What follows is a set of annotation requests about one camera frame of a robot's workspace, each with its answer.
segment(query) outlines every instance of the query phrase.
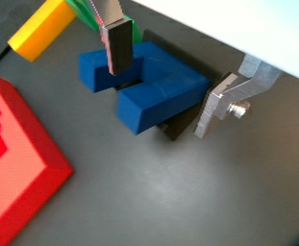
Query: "screw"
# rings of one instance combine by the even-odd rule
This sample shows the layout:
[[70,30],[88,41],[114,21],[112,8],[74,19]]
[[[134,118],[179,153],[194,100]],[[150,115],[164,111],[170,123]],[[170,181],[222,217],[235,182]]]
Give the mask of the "screw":
[[246,100],[232,103],[228,106],[228,112],[239,119],[245,116],[249,110],[250,110],[250,102]]

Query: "white panel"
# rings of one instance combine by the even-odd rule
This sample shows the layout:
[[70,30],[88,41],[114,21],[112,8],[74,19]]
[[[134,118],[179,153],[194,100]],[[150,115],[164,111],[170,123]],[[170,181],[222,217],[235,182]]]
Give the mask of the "white panel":
[[134,0],[299,78],[299,0]]

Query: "blue toy block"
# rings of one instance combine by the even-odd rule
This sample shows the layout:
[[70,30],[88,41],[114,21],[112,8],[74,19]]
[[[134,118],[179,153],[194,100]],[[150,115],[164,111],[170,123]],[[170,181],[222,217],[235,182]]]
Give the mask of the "blue toy block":
[[151,42],[134,45],[132,66],[108,71],[106,51],[80,55],[82,80],[91,91],[142,80],[118,93],[116,115],[136,135],[203,99],[210,79]]

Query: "gray table surface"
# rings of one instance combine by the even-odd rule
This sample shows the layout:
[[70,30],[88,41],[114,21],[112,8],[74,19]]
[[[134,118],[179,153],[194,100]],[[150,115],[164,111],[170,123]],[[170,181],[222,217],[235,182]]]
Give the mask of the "gray table surface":
[[0,54],[8,47],[8,40],[45,0],[0,0]]
[[[122,1],[152,29],[220,72],[243,54],[144,7]],[[134,136],[116,119],[116,91],[92,94],[78,54],[103,48],[75,20],[36,62],[16,53],[0,76],[17,87],[76,173],[13,246],[283,246],[299,243],[299,80],[283,75],[206,139],[195,122],[176,141]]]

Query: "red object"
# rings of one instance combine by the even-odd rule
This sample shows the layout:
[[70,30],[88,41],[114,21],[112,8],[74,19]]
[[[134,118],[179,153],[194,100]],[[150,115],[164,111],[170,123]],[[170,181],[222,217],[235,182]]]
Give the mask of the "red object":
[[0,246],[74,170],[15,87],[0,78]]

